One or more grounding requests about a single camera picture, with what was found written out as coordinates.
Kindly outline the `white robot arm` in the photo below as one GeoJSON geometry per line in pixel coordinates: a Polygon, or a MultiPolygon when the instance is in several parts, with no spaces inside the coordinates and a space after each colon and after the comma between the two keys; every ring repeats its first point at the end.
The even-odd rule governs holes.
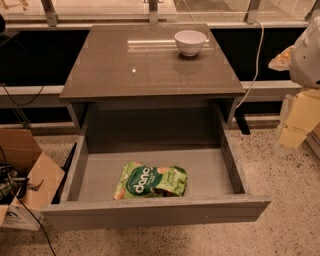
{"type": "Polygon", "coordinates": [[[295,44],[273,58],[268,67],[288,70],[290,79],[303,87],[281,110],[278,144],[297,149],[320,123],[320,17],[316,17],[295,44]]]}

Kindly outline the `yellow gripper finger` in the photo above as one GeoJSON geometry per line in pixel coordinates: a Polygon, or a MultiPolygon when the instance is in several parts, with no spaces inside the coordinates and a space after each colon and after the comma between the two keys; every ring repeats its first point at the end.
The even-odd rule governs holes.
{"type": "Polygon", "coordinates": [[[319,89],[287,95],[280,112],[278,143],[287,149],[297,149],[319,123],[319,89]]]}
{"type": "Polygon", "coordinates": [[[279,53],[275,58],[273,58],[268,67],[276,71],[287,71],[289,69],[289,64],[291,62],[291,54],[294,46],[289,46],[279,53]]]}

